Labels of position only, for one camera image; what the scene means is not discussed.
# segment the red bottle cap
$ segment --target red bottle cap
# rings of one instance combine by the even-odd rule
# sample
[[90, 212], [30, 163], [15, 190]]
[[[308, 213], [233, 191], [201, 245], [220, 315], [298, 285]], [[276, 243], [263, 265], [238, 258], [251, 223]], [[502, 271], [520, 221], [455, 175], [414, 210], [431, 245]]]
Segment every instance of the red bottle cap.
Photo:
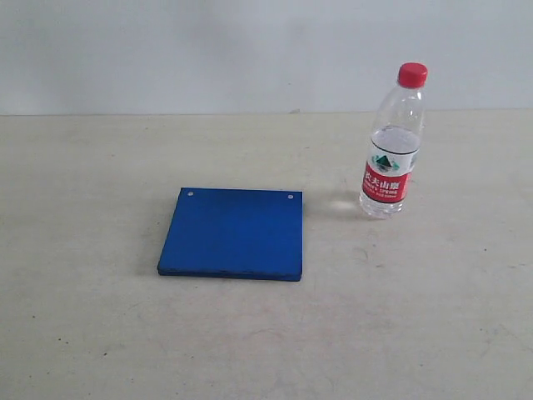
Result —
[[398, 84], [404, 88], [417, 89], [424, 86], [427, 78], [427, 68], [418, 62], [406, 62], [400, 67]]

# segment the white table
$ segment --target white table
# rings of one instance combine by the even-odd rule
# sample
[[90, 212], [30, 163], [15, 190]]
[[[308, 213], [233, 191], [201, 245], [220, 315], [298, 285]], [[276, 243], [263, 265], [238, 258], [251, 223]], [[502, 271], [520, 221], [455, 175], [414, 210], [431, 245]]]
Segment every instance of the white table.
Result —
[[[533, 396], [533, 110], [431, 112], [406, 211], [371, 114], [0, 118], [0, 398]], [[182, 186], [305, 191], [299, 283], [158, 277]]]

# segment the bottle label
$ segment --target bottle label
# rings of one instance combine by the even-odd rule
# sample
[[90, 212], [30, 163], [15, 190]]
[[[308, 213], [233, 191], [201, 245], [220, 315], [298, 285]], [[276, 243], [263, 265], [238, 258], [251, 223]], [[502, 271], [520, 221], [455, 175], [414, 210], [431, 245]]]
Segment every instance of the bottle label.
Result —
[[407, 194], [407, 183], [418, 150], [407, 154], [387, 152], [374, 143], [366, 160], [363, 192], [380, 203], [398, 203]]

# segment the plastic bottle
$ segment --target plastic bottle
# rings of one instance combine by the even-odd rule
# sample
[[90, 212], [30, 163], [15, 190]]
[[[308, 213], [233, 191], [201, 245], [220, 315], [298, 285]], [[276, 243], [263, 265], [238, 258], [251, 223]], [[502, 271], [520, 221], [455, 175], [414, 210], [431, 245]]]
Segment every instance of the plastic bottle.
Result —
[[426, 77], [424, 65], [403, 64], [397, 86], [377, 112], [360, 196], [361, 207], [373, 217], [389, 218], [403, 206], [424, 127]]

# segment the blue board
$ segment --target blue board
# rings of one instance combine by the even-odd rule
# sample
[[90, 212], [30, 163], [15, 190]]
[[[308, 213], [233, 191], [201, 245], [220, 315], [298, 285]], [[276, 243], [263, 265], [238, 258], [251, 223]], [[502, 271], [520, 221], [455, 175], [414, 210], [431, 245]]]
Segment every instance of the blue board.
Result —
[[303, 193], [184, 187], [160, 275], [299, 281]]

